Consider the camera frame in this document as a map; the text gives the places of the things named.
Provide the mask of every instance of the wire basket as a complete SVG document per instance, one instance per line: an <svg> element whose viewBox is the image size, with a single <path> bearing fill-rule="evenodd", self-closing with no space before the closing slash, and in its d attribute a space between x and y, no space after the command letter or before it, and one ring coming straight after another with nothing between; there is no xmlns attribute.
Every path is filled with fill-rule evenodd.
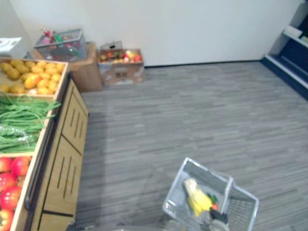
<svg viewBox="0 0 308 231"><path fill-rule="evenodd" d="M189 231L200 230L200 220L191 211L183 188L183 181L194 178L203 192L214 193L220 212L228 214L230 231L251 231L257 215L259 200L238 187L233 178L222 177L192 159L186 158L163 203L163 211L183 224Z"/></svg>

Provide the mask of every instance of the white wall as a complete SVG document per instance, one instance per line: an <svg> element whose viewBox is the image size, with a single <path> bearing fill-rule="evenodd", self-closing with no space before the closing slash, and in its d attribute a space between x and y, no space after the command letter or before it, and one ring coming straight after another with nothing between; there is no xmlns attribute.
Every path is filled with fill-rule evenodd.
<svg viewBox="0 0 308 231"><path fill-rule="evenodd" d="M97 45L122 40L146 65L261 59L302 0L11 0L32 42L41 27L81 26Z"/></svg>
<svg viewBox="0 0 308 231"><path fill-rule="evenodd" d="M23 37L31 48L32 42L9 0L0 0L0 38Z"/></svg>

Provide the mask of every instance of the yellow fruit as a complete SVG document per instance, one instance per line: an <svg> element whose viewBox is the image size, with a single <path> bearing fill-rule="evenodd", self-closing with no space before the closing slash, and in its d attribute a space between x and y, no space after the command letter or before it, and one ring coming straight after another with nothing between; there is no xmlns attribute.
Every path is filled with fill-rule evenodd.
<svg viewBox="0 0 308 231"><path fill-rule="evenodd" d="M45 73L45 72L44 72L44 73L40 73L39 75L40 75L42 78L45 78L45 79L48 79L48 80L51 79L51 76L50 76L50 74L48 74L48 73Z"/></svg>
<svg viewBox="0 0 308 231"><path fill-rule="evenodd" d="M15 84L11 87L10 93L18 93L18 91L21 91L19 89L24 89L24 87L20 84Z"/></svg>
<svg viewBox="0 0 308 231"><path fill-rule="evenodd" d="M49 85L49 80L48 79L42 79L40 82L38 82L38 88L42 87L48 87Z"/></svg>
<svg viewBox="0 0 308 231"><path fill-rule="evenodd" d="M5 93L9 93L10 92L10 87L7 84L1 84L0 85L0 90L5 92Z"/></svg>
<svg viewBox="0 0 308 231"><path fill-rule="evenodd" d="M38 94L42 94L42 95L51 95L51 94L54 94L54 92L46 87L41 87L41 88L38 88L38 91L37 91Z"/></svg>
<svg viewBox="0 0 308 231"><path fill-rule="evenodd" d="M59 73L55 73L51 76L51 80L55 81L55 82L59 82L61 79L61 75Z"/></svg>
<svg viewBox="0 0 308 231"><path fill-rule="evenodd" d="M45 61L39 61L38 63L37 63L37 66L39 66L39 67L41 67L41 68L45 68L46 67L46 62Z"/></svg>
<svg viewBox="0 0 308 231"><path fill-rule="evenodd" d="M24 73L24 74L22 74L21 76L20 76L20 78L22 79L22 81L24 81L25 82L25 80L29 77L29 76L31 76L31 75L33 75L33 73Z"/></svg>
<svg viewBox="0 0 308 231"><path fill-rule="evenodd" d="M11 68L8 71L8 76L12 79L12 80L19 80L20 78L20 72L18 70L16 70L15 68Z"/></svg>
<svg viewBox="0 0 308 231"><path fill-rule="evenodd" d="M40 82L42 80L42 77L37 75L37 74L33 74L31 76L29 76L25 82L25 88L26 89L31 89L31 88L35 88L38 84L38 82Z"/></svg>
<svg viewBox="0 0 308 231"><path fill-rule="evenodd" d="M26 91L25 91L25 89L24 88L19 88L19 89L17 89L17 93L18 94L24 94Z"/></svg>
<svg viewBox="0 0 308 231"><path fill-rule="evenodd" d="M56 66L56 64L55 63L47 63L46 64L46 69L50 69L50 68L56 68L57 66Z"/></svg>
<svg viewBox="0 0 308 231"><path fill-rule="evenodd" d="M21 60L18 60L18 59L12 59L12 60L10 61L10 64L11 64L13 67L16 67L17 64L24 65L24 62L21 61Z"/></svg>
<svg viewBox="0 0 308 231"><path fill-rule="evenodd" d="M33 73L43 73L44 72L44 69L39 66L33 66L31 70Z"/></svg>
<svg viewBox="0 0 308 231"><path fill-rule="evenodd" d="M1 69L4 72L8 72L9 69L13 68L10 64L8 63L1 63Z"/></svg>
<svg viewBox="0 0 308 231"><path fill-rule="evenodd" d="M57 68L46 68L45 73L48 73L50 75L53 75L55 73L58 73L58 69Z"/></svg>
<svg viewBox="0 0 308 231"><path fill-rule="evenodd" d="M29 67L21 64L17 64L15 67L21 74L27 73L30 71Z"/></svg>
<svg viewBox="0 0 308 231"><path fill-rule="evenodd" d="M48 88L52 91L56 91L57 90L57 87L58 87L58 83L53 81L53 80L50 80L49 81L49 85L48 85Z"/></svg>
<svg viewBox="0 0 308 231"><path fill-rule="evenodd" d="M64 70L64 64L57 64L57 69L58 69L59 73L62 74L62 72Z"/></svg>
<svg viewBox="0 0 308 231"><path fill-rule="evenodd" d="M33 62L33 61L26 61L25 65L31 69L32 67L35 66L35 62Z"/></svg>

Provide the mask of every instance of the wooden produce display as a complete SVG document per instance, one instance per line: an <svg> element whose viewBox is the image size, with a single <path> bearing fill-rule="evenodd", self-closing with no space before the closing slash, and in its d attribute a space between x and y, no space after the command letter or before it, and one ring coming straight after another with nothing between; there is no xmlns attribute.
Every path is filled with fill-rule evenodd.
<svg viewBox="0 0 308 231"><path fill-rule="evenodd" d="M31 61L37 65L39 60ZM0 59L0 63L10 63L11 59ZM27 174L19 177L22 187L10 231L21 230L64 230L75 217L82 155L87 131L88 110L73 80L68 77L68 63L63 69L57 88L52 94L33 94L31 97L47 102L59 101L58 109L50 110L47 116L55 118L44 120L34 151L25 153L0 153L0 157L16 158L30 156L31 162ZM0 83L10 87L21 79L12 80L1 68ZM12 97L29 95L25 93L7 93Z"/></svg>

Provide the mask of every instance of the red fruit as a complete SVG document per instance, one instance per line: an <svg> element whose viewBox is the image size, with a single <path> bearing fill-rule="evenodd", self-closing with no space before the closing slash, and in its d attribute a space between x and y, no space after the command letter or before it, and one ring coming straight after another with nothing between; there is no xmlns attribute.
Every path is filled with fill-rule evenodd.
<svg viewBox="0 0 308 231"><path fill-rule="evenodd" d="M11 170L17 176L25 176L27 174L31 157L30 156L21 156L14 159Z"/></svg>
<svg viewBox="0 0 308 231"><path fill-rule="evenodd" d="M11 228L14 212L8 209L0 210L0 231L8 231Z"/></svg>
<svg viewBox="0 0 308 231"><path fill-rule="evenodd" d="M0 172L5 172L11 169L13 160L8 157L0 157Z"/></svg>
<svg viewBox="0 0 308 231"><path fill-rule="evenodd" d="M212 205L212 209L218 210L218 205L217 205L217 204L213 204L213 205Z"/></svg>
<svg viewBox="0 0 308 231"><path fill-rule="evenodd" d="M5 172L5 173L1 173L0 174L0 192L2 192L3 190L11 187L11 186L15 186L17 185L18 182L18 178L9 172Z"/></svg>
<svg viewBox="0 0 308 231"><path fill-rule="evenodd" d="M135 55L134 57L134 61L137 62L137 61L141 61L141 56L140 55Z"/></svg>
<svg viewBox="0 0 308 231"><path fill-rule="evenodd" d="M4 209L16 209L21 187L11 186L1 193L0 206Z"/></svg>

